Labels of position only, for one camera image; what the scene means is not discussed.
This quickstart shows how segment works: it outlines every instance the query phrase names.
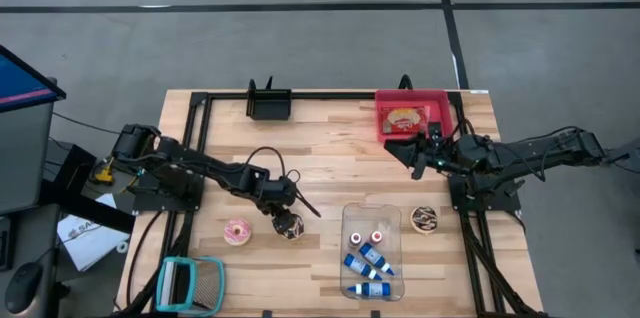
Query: small bottle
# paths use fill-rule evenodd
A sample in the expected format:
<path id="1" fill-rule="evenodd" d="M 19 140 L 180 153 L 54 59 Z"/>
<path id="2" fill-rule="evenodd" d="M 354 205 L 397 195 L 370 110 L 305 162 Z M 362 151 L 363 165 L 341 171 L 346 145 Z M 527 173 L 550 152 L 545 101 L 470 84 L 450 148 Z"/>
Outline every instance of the small bottle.
<path id="1" fill-rule="evenodd" d="M 391 295 L 389 283 L 362 283 L 351 286 L 347 290 L 365 297 L 388 297 Z"/>
<path id="2" fill-rule="evenodd" d="M 395 275 L 393 270 L 391 270 L 391 265 L 384 260 L 382 254 L 378 253 L 377 250 L 373 248 L 371 243 L 367 242 L 360 247 L 360 254 L 371 262 L 374 267 L 380 268 L 381 272 L 385 272 L 387 274 Z"/>
<path id="3" fill-rule="evenodd" d="M 349 246 L 351 248 L 358 248 L 360 243 L 362 243 L 362 236 L 360 236 L 360 233 L 353 233 L 351 237 L 349 237 Z"/>
<path id="4" fill-rule="evenodd" d="M 366 262 L 361 261 L 360 259 L 354 257 L 351 254 L 347 254 L 344 258 L 344 265 L 349 267 L 352 271 L 360 274 L 363 277 L 367 277 L 373 280 L 382 280 L 382 277 L 376 272 L 375 269 L 371 269 L 371 266 Z"/>
<path id="5" fill-rule="evenodd" d="M 378 244 L 382 242 L 382 233 L 380 233 L 380 231 L 375 231 L 371 233 L 371 236 L 369 237 L 369 242 L 371 242 L 371 244 Z"/>

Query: mouse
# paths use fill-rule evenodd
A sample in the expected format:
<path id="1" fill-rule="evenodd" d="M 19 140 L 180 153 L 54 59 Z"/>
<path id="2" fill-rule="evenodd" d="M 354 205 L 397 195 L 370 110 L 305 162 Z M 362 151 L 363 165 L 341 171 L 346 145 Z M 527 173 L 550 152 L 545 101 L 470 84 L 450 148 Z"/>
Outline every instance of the mouse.
<path id="1" fill-rule="evenodd" d="M 18 314 L 29 308 L 38 290 L 41 277 L 42 265 L 40 263 L 29 262 L 21 265 L 11 277 L 7 290 L 4 292 L 5 308 L 13 314 Z"/>

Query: desk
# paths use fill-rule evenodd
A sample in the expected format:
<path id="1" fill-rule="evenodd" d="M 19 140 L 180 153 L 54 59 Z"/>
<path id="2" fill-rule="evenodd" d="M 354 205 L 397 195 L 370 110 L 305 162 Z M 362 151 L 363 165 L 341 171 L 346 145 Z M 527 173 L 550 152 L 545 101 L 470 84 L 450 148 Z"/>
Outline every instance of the desk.
<path id="1" fill-rule="evenodd" d="M 167 92 L 159 124 L 164 135 L 182 137 L 190 95 L 186 90 Z M 463 91 L 461 97 L 477 133 L 499 139 L 489 95 Z M 296 203 L 292 211 L 303 216 L 306 234 L 286 241 L 251 202 L 207 180 L 189 255 L 212 255 L 225 263 L 226 295 L 219 316 L 260 316 L 263 310 L 272 310 L 276 317 L 370 316 L 371 310 L 380 310 L 383 317 L 475 316 L 460 220 L 451 207 L 446 180 L 433 170 L 426 170 L 420 181 L 410 179 L 376 140 L 372 100 L 294 100 L 287 122 L 254 122 L 245 116 L 245 108 L 244 100 L 214 100 L 205 152 L 221 160 L 244 162 L 255 148 L 274 146 L 283 154 L 287 169 L 300 171 L 299 188 L 322 218 Z M 198 136 L 198 124 L 193 136 Z M 260 154 L 252 163 L 275 174 L 280 170 L 271 155 Z M 393 204 L 402 211 L 405 295 L 397 302 L 350 300 L 340 292 L 342 209 L 352 202 Z M 413 231 L 408 221 L 418 205 L 433 207 L 439 216 L 439 228 L 430 236 Z M 152 216 L 146 213 L 136 219 L 118 292 L 121 306 L 133 251 Z M 156 221 L 140 251 L 133 295 L 157 267 L 166 216 Z M 506 213 L 487 216 L 499 268 L 524 301 L 541 310 L 522 228 Z M 222 238 L 223 226 L 232 217 L 243 217 L 253 225 L 253 236 L 243 247 L 231 247 Z M 481 271 L 491 309 L 488 280 Z"/>

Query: white cap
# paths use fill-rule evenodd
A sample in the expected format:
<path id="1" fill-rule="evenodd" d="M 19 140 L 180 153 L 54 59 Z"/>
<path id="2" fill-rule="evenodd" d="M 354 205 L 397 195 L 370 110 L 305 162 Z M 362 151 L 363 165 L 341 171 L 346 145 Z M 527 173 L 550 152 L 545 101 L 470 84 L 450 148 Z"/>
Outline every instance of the white cap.
<path id="1" fill-rule="evenodd" d="M 371 243 L 380 243 L 382 241 L 382 233 L 375 231 L 371 233 Z"/>
<path id="2" fill-rule="evenodd" d="M 360 236 L 360 233 L 353 233 L 349 240 L 351 241 L 351 244 L 360 244 L 362 237 Z"/>

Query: red tray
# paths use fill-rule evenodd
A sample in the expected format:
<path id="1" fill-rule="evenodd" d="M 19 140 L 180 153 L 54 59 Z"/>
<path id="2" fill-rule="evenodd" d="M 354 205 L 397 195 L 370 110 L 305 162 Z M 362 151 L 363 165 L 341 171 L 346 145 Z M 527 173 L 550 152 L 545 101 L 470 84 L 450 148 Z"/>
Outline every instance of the red tray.
<path id="1" fill-rule="evenodd" d="M 376 91 L 378 141 L 407 139 L 429 122 L 440 122 L 446 137 L 453 131 L 449 98 L 443 90 L 381 89 Z"/>

